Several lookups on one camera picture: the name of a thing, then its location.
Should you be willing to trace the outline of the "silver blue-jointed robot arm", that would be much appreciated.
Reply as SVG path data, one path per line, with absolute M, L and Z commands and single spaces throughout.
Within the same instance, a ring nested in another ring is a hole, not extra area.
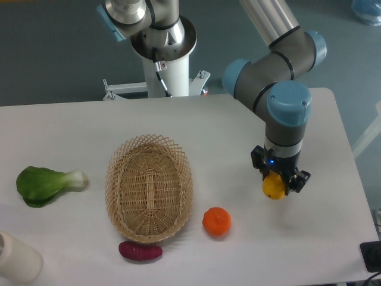
M 294 156 L 311 113 L 309 91 L 296 78 L 325 58 L 326 43 L 317 32 L 301 28 L 285 1 L 242 1 L 242 6 L 270 52 L 254 63 L 229 64 L 223 86 L 265 122 L 264 150 Z M 98 12 L 120 41 L 147 27 L 168 29 L 181 16 L 178 1 L 104 1 Z

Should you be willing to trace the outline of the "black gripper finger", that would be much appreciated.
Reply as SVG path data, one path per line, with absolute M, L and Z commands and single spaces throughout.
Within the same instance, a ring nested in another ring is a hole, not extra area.
M 264 159 L 264 148 L 257 145 L 251 151 L 251 160 L 253 167 L 261 173 L 262 180 L 264 180 L 268 175 L 267 163 Z
M 294 169 L 293 174 L 286 180 L 285 194 L 289 195 L 291 192 L 300 193 L 310 177 L 311 173 L 304 170 Z

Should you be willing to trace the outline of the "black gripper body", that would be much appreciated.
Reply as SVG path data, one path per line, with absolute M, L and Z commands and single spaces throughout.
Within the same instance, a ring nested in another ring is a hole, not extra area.
M 263 176 L 266 177 L 270 171 L 277 173 L 280 176 L 291 177 L 295 174 L 299 159 L 299 153 L 291 157 L 277 157 L 274 150 L 264 150 L 265 168 Z

